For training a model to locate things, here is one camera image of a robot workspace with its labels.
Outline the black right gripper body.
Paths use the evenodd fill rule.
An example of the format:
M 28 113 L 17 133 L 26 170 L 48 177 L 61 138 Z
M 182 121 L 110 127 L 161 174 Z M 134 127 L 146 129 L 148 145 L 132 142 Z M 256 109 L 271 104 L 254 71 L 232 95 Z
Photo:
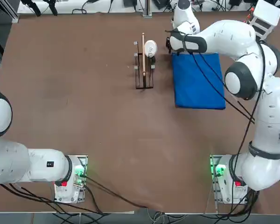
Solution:
M 180 40 L 175 37 L 167 37 L 166 38 L 166 48 L 168 49 L 168 53 L 180 55 Z

